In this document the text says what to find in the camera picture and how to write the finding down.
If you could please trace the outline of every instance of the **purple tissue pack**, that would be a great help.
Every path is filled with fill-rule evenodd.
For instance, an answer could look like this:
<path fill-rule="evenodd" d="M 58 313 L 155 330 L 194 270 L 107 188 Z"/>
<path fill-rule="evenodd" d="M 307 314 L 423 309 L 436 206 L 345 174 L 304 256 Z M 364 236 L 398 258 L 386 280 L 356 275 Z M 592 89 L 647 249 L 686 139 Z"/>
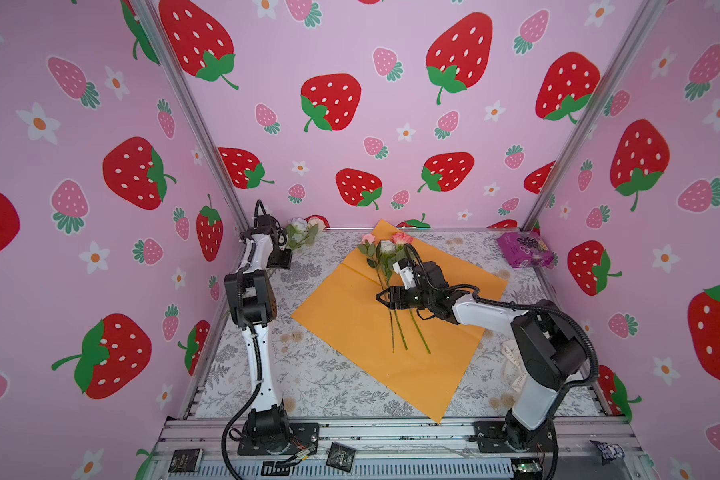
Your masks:
<path fill-rule="evenodd" d="M 547 266 L 554 260 L 554 253 L 536 232 L 507 232 L 498 243 L 513 268 Z"/>

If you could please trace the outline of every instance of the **white patterned table surface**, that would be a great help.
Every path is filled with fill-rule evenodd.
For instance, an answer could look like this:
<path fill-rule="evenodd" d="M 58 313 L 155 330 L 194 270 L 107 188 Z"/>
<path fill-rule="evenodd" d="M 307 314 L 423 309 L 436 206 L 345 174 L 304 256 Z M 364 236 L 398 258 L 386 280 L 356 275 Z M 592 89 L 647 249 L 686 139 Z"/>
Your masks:
<path fill-rule="evenodd" d="M 513 269 L 501 254 L 498 232 L 412 232 L 423 242 L 509 281 L 503 301 L 534 303 L 542 298 L 533 269 Z M 424 417 L 419 410 L 291 318 L 359 242 L 357 232 L 320 234 L 313 246 L 294 252 L 290 270 L 276 270 L 270 282 L 278 305 L 272 323 L 272 369 L 288 414 L 293 417 Z M 458 279 L 446 279 L 451 283 Z M 506 336 L 486 330 L 446 412 L 449 417 L 504 416 L 516 394 L 501 378 L 501 343 Z M 240 330 L 229 321 L 206 379 L 197 418 L 230 417 L 251 392 L 248 358 Z M 575 388 L 558 416 L 597 416 L 591 391 Z"/>

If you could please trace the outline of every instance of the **strawberry wallpaper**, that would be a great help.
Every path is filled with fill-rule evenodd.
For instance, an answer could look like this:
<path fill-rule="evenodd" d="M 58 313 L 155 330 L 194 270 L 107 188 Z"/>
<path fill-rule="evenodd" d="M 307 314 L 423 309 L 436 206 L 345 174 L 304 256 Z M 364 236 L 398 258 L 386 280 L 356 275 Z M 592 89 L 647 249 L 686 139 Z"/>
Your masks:
<path fill-rule="evenodd" d="M 466 227 L 528 216 L 640 4 L 152 1 L 251 214 Z"/>
<path fill-rule="evenodd" d="M 128 1 L 41 3 L 0 2 L 0 478 L 139 480 L 237 227 Z"/>
<path fill-rule="evenodd" d="M 667 5 L 540 232 L 654 478 L 720 478 L 720 0 Z"/>

